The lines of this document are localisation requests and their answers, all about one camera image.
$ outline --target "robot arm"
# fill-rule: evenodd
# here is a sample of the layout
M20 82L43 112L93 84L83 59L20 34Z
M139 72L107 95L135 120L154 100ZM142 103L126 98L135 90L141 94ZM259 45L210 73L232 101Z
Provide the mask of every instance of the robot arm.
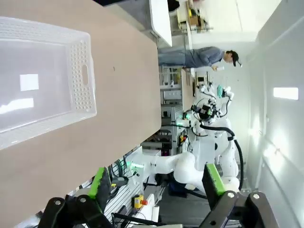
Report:
M231 122L227 118L220 118L209 127L225 127L231 129ZM227 189L229 190L238 191L240 182L237 178L238 164L235 159L235 153L237 147L233 135L227 132L227 137L228 137L227 148L220 154L216 154L216 156L219 155L219 164L223 171L223 176L221 178L225 184L225 187L227 187Z
M199 85L199 92L202 94L205 94L207 96L210 96L213 100L216 100L216 96L213 92L213 86L212 84L208 86L208 88L206 88L206 86L204 84L200 84Z
M223 89L223 94L224 94L225 97L228 97L228 100L227 100L227 102L223 103L223 105L220 109L222 117L227 114L227 108L231 104L232 99L234 97L234 93L231 92L231 87L230 86Z
M175 180L182 184L191 184L205 193L202 178L203 171L194 168L195 157L192 153L186 152L174 156L151 156L137 153L132 159L132 164L137 167L139 176L134 176L137 182L144 181L151 174L169 174L173 173Z

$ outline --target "white table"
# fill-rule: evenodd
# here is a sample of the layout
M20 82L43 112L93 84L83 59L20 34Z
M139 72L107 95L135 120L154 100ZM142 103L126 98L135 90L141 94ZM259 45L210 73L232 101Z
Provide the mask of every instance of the white table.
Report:
M180 7L177 9L177 22L188 21L187 3L180 2Z
M166 0L149 0L153 31L172 47L168 3Z
M193 49L193 45L192 45L192 35L191 35L191 28L189 26L189 22L186 21L186 25L187 25L187 37L188 37L188 46L189 46L189 50ZM193 78L195 78L195 69L191 68L190 69L191 72L191 76Z

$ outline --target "black bracket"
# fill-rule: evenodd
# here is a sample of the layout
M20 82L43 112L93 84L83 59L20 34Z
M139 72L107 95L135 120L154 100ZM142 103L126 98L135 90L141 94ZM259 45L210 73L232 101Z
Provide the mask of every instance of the black bracket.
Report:
M113 228L98 204L88 195L51 198L38 228L72 228L86 223L89 228Z
M199 228L223 228L228 220L238 220L244 228L279 228L266 195L254 191L243 196L234 191L219 195L212 174L204 169L202 179L211 212Z

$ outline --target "wooden table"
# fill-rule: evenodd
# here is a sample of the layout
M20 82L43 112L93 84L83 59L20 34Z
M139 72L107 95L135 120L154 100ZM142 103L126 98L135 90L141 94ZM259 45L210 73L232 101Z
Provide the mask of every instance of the wooden table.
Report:
M0 15L88 32L97 116L0 151L0 227L64 197L161 126L156 45L92 0L0 0Z

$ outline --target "man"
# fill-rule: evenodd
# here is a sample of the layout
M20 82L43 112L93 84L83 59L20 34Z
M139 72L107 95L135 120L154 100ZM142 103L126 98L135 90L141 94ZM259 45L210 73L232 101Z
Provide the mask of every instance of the man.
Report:
M235 51L223 51L217 47L204 47L196 50L158 53L158 65L168 67L211 67L216 71L218 67L213 64L221 61L222 59L224 59L226 63L233 63L233 65L236 66L236 62L238 62L238 54Z

